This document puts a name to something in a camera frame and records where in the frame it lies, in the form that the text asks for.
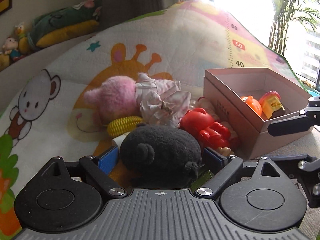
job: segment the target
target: cardboard box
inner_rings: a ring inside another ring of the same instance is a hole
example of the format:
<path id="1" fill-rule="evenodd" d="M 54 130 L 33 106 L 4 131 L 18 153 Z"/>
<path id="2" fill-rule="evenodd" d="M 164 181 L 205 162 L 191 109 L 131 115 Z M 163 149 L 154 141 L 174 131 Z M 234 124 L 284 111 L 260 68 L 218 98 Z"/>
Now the cardboard box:
<path id="1" fill-rule="evenodd" d="M 258 116 L 240 97 L 252 95 L 259 100 L 269 91 L 277 91 L 285 115 L 268 120 Z M 252 159 L 274 151 L 307 132 L 273 137 L 268 133 L 268 125 L 275 120 L 299 115 L 308 105 L 308 92 L 268 68 L 223 68 L 205 71 L 204 97 L 216 108 L 217 115 L 231 124 L 241 140 L 236 154 L 244 159 Z"/>

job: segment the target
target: red plastic toy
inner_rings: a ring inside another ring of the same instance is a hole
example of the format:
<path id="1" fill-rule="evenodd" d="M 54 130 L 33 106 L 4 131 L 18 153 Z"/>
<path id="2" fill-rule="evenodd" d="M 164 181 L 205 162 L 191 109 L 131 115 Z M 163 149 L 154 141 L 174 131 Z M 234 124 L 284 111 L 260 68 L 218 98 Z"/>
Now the red plastic toy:
<path id="1" fill-rule="evenodd" d="M 195 108 L 188 111 L 181 119 L 180 128 L 190 133 L 199 142 L 201 149 L 211 147 L 229 147 L 228 139 L 231 134 L 227 127 L 215 122 L 203 108 Z"/>

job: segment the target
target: triangular cutout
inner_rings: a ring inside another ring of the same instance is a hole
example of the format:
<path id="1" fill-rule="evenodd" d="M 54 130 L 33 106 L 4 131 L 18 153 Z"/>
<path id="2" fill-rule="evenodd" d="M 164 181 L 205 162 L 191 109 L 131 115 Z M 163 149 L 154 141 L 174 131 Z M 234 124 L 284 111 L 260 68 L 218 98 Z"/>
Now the triangular cutout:
<path id="1" fill-rule="evenodd" d="M 268 176 L 268 177 L 280 177 L 280 174 L 276 171 L 276 169 L 270 163 L 263 164 L 261 175 Z"/>
<path id="2" fill-rule="evenodd" d="M 51 163 L 50 166 L 42 173 L 42 177 L 60 176 L 61 171 L 58 163 Z"/>

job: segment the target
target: dark gray stuffed animal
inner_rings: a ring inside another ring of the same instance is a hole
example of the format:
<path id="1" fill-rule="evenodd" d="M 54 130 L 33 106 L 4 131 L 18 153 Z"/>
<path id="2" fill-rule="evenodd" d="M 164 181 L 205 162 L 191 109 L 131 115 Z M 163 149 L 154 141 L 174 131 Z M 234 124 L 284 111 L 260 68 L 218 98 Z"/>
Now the dark gray stuffed animal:
<path id="1" fill-rule="evenodd" d="M 142 174 L 140 188 L 185 188 L 198 177 L 201 150 L 186 131 L 163 125 L 137 127 L 124 139 L 120 159 Z"/>

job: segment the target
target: pink box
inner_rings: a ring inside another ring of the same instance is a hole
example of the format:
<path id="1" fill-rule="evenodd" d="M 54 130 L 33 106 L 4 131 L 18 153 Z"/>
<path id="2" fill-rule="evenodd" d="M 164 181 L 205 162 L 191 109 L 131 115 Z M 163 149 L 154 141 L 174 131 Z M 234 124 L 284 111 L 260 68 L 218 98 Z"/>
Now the pink box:
<path id="1" fill-rule="evenodd" d="M 240 97 L 252 95 L 259 100 L 266 92 L 277 91 L 286 114 L 268 120 L 258 116 Z M 272 121 L 299 115 L 311 96 L 303 88 L 268 68 L 208 69 L 204 76 L 204 97 L 216 108 L 223 121 L 231 124 L 241 140 L 236 154 L 252 159 L 274 151 L 311 132 L 271 136 L 268 125 Z"/>

